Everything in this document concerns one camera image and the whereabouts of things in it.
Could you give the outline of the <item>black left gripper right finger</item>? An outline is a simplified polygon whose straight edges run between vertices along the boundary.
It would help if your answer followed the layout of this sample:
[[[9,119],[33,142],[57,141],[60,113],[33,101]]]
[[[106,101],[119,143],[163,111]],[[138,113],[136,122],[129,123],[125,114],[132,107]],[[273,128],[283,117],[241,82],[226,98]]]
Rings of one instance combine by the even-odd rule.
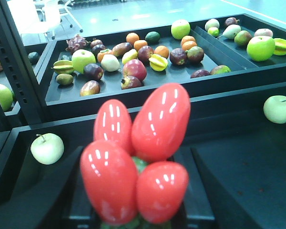
[[[260,229],[231,194],[193,155],[194,149],[182,146],[174,161],[184,165],[189,185],[181,209],[174,217],[174,228],[182,229]]]

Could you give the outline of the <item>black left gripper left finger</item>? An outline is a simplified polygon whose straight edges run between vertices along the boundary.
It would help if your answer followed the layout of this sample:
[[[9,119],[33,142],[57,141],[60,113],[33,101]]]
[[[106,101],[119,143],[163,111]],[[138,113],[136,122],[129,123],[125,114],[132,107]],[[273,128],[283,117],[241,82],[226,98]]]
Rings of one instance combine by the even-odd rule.
[[[0,229],[90,229],[95,219],[83,188],[77,147],[48,176],[0,206]]]

